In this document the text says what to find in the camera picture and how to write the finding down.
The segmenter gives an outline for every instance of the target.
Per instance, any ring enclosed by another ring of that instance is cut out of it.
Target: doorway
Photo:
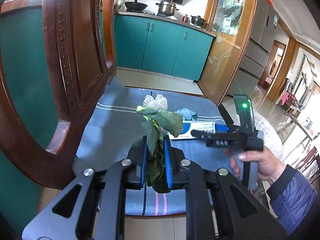
[[[257,85],[264,94],[267,93],[279,67],[281,66],[285,48],[285,44],[279,41],[273,42],[268,61]]]

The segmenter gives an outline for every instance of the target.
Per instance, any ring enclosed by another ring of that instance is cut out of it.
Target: blue crumpled cloth
[[[183,121],[197,121],[198,116],[194,111],[189,110],[188,108],[178,109],[176,113],[182,115]]]

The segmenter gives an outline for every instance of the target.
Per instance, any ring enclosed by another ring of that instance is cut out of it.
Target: refrigerator
[[[250,40],[240,68],[227,92],[228,95],[251,96],[266,66],[276,36],[278,13],[266,0],[258,0]]]

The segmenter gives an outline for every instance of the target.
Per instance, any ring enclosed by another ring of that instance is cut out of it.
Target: jacket sleeve
[[[289,165],[267,194],[278,221],[288,235],[301,223],[317,196],[307,178]]]

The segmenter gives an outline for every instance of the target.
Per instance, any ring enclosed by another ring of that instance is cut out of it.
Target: hanging vine
[[[296,85],[297,85],[297,83],[298,83],[298,81],[299,81],[299,79],[300,79],[300,76],[301,76],[301,74],[302,74],[302,69],[303,69],[303,64],[304,64],[304,62],[305,62],[305,60],[306,60],[306,55],[305,54],[303,54],[303,58],[302,58],[302,62],[301,62],[301,65],[300,65],[300,69],[299,69],[299,71],[298,71],[298,74],[297,74],[297,77],[296,77],[296,80],[294,81],[294,83],[293,83],[293,85],[292,85],[292,92],[294,91],[294,89],[295,89],[295,87],[296,87]]]

